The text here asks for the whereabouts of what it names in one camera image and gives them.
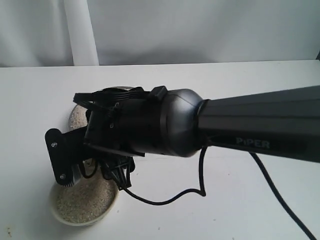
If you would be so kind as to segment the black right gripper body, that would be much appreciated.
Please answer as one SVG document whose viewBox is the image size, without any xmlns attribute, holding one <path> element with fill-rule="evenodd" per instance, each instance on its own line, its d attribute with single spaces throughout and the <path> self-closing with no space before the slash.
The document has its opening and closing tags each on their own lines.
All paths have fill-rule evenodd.
<svg viewBox="0 0 320 240">
<path fill-rule="evenodd" d="M 109 87 L 76 93 L 73 101 L 90 112 L 84 144 L 124 156 L 169 155 L 161 129 L 162 104 L 167 93 L 165 86 L 151 91 L 142 87 Z"/>
</svg>

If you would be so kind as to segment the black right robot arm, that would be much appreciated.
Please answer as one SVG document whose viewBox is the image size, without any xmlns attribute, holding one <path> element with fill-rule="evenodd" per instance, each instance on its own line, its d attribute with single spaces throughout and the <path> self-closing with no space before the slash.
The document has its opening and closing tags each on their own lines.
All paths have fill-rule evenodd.
<svg viewBox="0 0 320 240">
<path fill-rule="evenodd" d="M 216 146 L 320 161 L 318 86 L 224 99 L 164 86 L 111 87 L 73 100 L 90 111 L 84 144 L 100 152 L 190 157 Z"/>
</svg>

